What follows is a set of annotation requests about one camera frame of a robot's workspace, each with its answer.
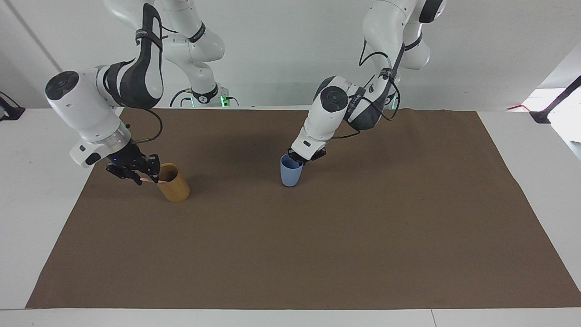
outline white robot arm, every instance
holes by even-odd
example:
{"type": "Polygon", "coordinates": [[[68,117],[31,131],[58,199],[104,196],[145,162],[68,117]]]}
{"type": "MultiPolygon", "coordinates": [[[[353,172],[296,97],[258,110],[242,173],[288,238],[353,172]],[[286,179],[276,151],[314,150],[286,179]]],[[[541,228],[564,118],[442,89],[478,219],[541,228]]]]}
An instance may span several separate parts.
{"type": "Polygon", "coordinates": [[[357,133],[375,127],[386,101],[395,96],[398,68],[420,69],[428,63],[422,25],[434,21],[445,6],[446,0],[375,0],[363,21],[360,58],[360,66],[374,61],[374,82],[360,87],[339,76],[324,80],[289,156],[301,163],[321,158],[342,120],[357,133]]]}
{"type": "Polygon", "coordinates": [[[221,96],[228,91],[216,83],[205,63],[224,56],[224,41],[202,22],[193,0],[162,0],[162,5],[178,32],[163,40],[163,56],[188,76],[195,107],[222,106],[221,96]]]}
{"type": "Polygon", "coordinates": [[[87,168],[107,158],[107,171],[121,179],[141,185],[138,170],[157,182],[159,158],[140,152],[140,141],[131,139],[113,107],[145,109],[159,119],[150,109],[163,95],[161,20],[149,1],[108,3],[117,17],[124,17],[124,22],[136,29],[138,55],[127,62],[62,72],[48,81],[45,95],[56,113],[81,136],[70,151],[75,162],[87,168]]]}

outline wooden cup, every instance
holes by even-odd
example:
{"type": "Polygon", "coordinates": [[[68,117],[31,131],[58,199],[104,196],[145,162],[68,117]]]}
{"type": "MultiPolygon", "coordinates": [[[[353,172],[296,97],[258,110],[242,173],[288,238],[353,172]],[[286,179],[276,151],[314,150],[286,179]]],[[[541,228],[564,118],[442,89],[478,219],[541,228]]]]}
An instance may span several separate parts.
{"type": "Polygon", "coordinates": [[[175,164],[164,163],[159,170],[157,186],[169,202],[179,203],[189,197],[189,186],[175,164]]]}

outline blue cup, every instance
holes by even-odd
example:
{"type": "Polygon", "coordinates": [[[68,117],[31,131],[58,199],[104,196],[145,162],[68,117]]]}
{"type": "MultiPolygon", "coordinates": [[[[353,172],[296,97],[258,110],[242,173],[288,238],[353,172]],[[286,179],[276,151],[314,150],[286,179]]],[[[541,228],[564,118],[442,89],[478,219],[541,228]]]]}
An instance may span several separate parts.
{"type": "Polygon", "coordinates": [[[288,154],[281,158],[281,180],[286,187],[293,187],[299,182],[300,173],[303,171],[303,164],[291,159],[288,154]]]}

